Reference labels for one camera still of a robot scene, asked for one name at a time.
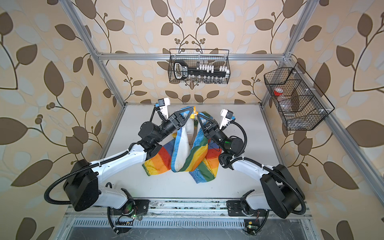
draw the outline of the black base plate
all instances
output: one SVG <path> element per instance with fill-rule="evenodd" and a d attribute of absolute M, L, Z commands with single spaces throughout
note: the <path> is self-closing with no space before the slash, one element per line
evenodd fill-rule
<path fill-rule="evenodd" d="M 266 216 L 266 211 L 264 209 L 258 209 L 251 216 L 247 216 L 243 214 L 242 209 L 240 207 L 240 200 L 228 200 L 227 208 L 228 208 L 228 215 L 230 217 L 257 217 L 257 214 L 259 214 L 259 217 Z"/>
<path fill-rule="evenodd" d="M 137 207 L 136 215 L 146 215 L 149 208 L 149 200 L 135 199 L 135 208 Z M 123 215 L 119 209 L 113 209 L 113 215 Z"/>

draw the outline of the black wire basket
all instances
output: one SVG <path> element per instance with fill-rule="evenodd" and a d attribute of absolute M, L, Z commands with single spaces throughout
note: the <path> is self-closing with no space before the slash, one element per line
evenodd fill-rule
<path fill-rule="evenodd" d="M 293 68 L 278 68 L 264 74 L 265 86 L 287 130 L 313 130 L 334 110 L 333 104 L 309 75 L 313 86 L 304 82 L 304 73 L 296 64 Z M 324 106 L 314 92 L 330 105 Z"/>
<path fill-rule="evenodd" d="M 224 49 L 170 49 L 169 82 L 228 84 L 228 55 Z"/>

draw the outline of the work surface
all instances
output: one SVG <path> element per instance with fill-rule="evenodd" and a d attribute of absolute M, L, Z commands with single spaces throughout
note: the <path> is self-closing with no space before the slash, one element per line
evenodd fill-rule
<path fill-rule="evenodd" d="M 172 114 L 186 105 L 170 105 Z M 233 111 L 236 122 L 245 129 L 248 144 L 245 156 L 266 165 L 279 164 L 258 105 L 198 105 L 197 111 L 206 111 L 220 122 L 222 109 Z M 137 135 L 140 126 L 149 121 L 153 110 L 151 105 L 128 105 L 120 125 L 108 149 L 107 156 L 128 149 L 132 142 L 141 138 Z M 153 122 L 160 125 L 161 120 L 156 114 Z M 240 129 L 230 124 L 224 133 L 229 137 L 236 135 L 243 138 Z M 164 145 L 172 139 L 165 138 L 160 144 Z M 141 164 L 133 165 L 108 178 L 103 183 L 113 184 L 113 188 L 126 188 L 133 197 L 142 198 L 239 198 L 251 189 L 262 192 L 260 183 L 242 172 L 224 169 L 219 166 L 216 179 L 197 184 L 188 172 L 172 172 L 148 176 Z"/>

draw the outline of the wire mesh basket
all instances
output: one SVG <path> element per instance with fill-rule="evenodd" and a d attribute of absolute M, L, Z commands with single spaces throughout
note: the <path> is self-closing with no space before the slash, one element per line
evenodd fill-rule
<path fill-rule="evenodd" d="M 228 84 L 228 55 L 224 49 L 170 49 L 169 82 Z"/>
<path fill-rule="evenodd" d="M 293 68 L 278 68 L 264 74 L 265 86 L 287 130 L 313 130 L 334 110 L 333 104 L 310 76 L 314 86 L 304 82 L 302 70 L 296 64 Z M 331 106 L 324 106 L 315 92 L 325 97 Z"/>

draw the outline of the floral wallpaper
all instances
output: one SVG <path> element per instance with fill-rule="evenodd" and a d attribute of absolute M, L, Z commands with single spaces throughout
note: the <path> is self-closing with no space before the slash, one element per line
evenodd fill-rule
<path fill-rule="evenodd" d="M 293 55 L 382 176 L 383 40 L 383 1 L 320 1 Z"/>
<path fill-rule="evenodd" d="M 322 239 L 382 239 L 384 208 L 326 123 L 287 131 L 274 104 L 265 110 Z"/>
<path fill-rule="evenodd" d="M 120 106 L 57 1 L 0 1 L 0 22 L 0 235 L 46 240 L 67 206 L 44 191 L 97 159 Z"/>
<path fill-rule="evenodd" d="M 273 61 L 230 62 L 228 84 L 170 83 L 166 61 L 110 60 L 108 70 L 128 103 L 156 103 L 169 97 L 171 103 L 258 103 L 266 87 L 263 75 L 276 69 Z M 104 96 L 110 97 L 105 89 Z"/>
<path fill-rule="evenodd" d="M 283 53 L 304 0 L 73 0 L 99 52 Z"/>

